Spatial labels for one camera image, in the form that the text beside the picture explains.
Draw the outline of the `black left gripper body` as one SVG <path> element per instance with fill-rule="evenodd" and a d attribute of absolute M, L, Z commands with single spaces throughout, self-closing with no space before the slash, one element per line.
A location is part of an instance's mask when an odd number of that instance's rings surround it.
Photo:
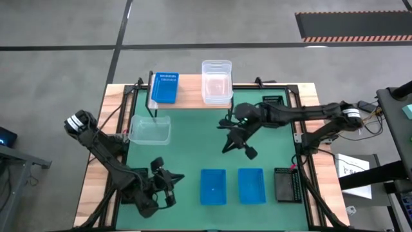
<path fill-rule="evenodd" d="M 163 169 L 164 160 L 161 157 L 154 159 L 151 162 L 151 171 L 154 178 L 154 183 L 157 190 L 164 191 L 165 202 L 167 207 L 171 207 L 176 204 L 174 192 L 170 190 L 171 179 L 169 177 L 170 171 Z"/>

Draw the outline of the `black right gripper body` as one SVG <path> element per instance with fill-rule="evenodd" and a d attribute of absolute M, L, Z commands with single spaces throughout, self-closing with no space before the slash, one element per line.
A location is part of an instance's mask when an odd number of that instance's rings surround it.
<path fill-rule="evenodd" d="M 228 129 L 232 134 L 232 140 L 235 144 L 244 145 L 246 156 L 253 160 L 257 155 L 257 151 L 247 144 L 247 140 L 258 130 L 257 122 L 243 121 L 240 123 L 230 122 L 226 119 L 219 121 L 218 129 Z"/>

